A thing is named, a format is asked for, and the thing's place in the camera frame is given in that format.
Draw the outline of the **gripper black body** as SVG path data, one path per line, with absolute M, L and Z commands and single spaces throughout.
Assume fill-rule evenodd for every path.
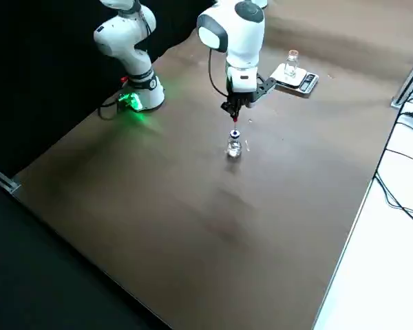
M 249 105 L 254 102 L 255 92 L 228 92 L 226 103 L 232 105 Z

